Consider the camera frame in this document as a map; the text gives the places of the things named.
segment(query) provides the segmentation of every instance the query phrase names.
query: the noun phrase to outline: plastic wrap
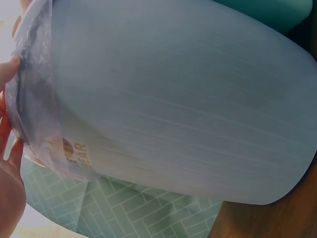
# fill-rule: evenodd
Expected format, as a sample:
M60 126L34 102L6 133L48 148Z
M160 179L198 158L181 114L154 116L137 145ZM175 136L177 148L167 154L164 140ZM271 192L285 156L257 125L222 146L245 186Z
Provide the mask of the plastic wrap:
M69 161L63 148L51 56L52 2L34 0L16 33L14 54L21 67L5 87L7 111L26 157L61 176L94 180L99 176Z

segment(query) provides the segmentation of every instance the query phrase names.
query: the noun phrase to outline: light blue plastic container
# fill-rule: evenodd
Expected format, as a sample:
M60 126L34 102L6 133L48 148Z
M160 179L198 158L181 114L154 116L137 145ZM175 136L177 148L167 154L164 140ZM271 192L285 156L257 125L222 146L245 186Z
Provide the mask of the light blue plastic container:
M280 199L306 172L317 64L302 48L210 0L53 3L50 79L64 152L46 142L66 169L251 204ZM52 120L32 110L49 113L52 100L24 82L32 90L19 103L30 116L20 118L35 138Z

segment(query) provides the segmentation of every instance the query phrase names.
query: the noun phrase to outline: finger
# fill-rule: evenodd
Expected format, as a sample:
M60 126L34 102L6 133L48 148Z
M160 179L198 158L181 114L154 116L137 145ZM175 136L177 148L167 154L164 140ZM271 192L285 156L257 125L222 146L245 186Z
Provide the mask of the finger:
M5 96L4 91L0 92L0 118L2 118L5 112Z
M3 160L4 152L11 132L11 125L7 113L3 115L0 124L0 159Z
M0 63L0 91L15 76L19 67L20 58L18 56L12 56L9 62Z
M22 14L26 12L28 6L31 4L32 0L20 0L20 5L22 9Z
M23 142L16 139L13 143L8 162L17 170L21 170L21 161L23 155Z

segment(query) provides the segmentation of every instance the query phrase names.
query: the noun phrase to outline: wooden table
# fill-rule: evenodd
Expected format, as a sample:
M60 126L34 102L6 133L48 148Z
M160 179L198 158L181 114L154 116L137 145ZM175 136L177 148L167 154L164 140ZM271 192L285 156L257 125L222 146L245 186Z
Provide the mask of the wooden table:
M316 13L315 4L310 17L288 35L315 59ZM317 238L317 156L297 186L273 204L224 202L209 238Z

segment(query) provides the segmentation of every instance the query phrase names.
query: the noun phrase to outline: herringbone tile pattern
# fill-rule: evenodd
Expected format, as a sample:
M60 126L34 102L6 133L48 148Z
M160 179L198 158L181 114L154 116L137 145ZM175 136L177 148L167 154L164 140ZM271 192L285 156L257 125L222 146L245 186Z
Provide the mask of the herringbone tile pattern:
M61 179L24 160L28 203L52 221L94 238L205 238L221 203L113 178Z

